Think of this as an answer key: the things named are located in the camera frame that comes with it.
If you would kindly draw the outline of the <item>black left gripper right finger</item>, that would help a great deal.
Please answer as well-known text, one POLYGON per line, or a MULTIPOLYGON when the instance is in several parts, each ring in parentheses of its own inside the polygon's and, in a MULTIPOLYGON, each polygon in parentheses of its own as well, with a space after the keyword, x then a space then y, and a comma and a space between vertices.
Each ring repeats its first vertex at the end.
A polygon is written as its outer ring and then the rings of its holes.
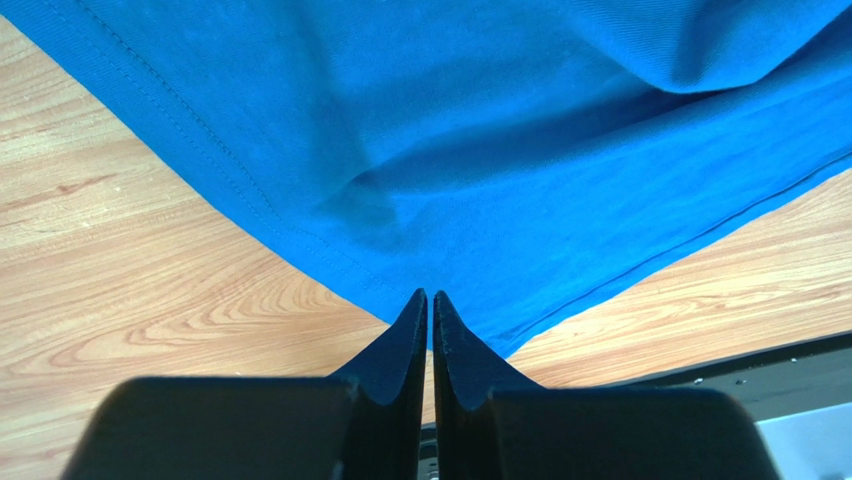
POLYGON ((540 390, 474 334, 444 291, 433 300, 438 468, 442 479, 500 479, 491 394, 540 390))

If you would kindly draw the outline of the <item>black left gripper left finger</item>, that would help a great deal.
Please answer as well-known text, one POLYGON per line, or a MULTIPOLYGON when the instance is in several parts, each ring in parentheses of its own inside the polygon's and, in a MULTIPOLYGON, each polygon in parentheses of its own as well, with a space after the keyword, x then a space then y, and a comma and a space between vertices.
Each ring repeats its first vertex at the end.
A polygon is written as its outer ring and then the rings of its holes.
POLYGON ((428 337, 428 297, 416 290, 393 324, 330 377, 354 401, 342 479, 415 479, 428 337))

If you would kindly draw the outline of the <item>blue t shirt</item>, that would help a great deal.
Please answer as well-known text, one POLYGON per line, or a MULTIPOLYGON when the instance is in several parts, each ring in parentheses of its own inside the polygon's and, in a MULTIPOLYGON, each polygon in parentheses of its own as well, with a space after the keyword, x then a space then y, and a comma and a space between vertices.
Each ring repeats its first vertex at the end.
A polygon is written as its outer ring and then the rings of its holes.
POLYGON ((5 1, 214 208, 502 356, 851 165, 847 1, 5 1))

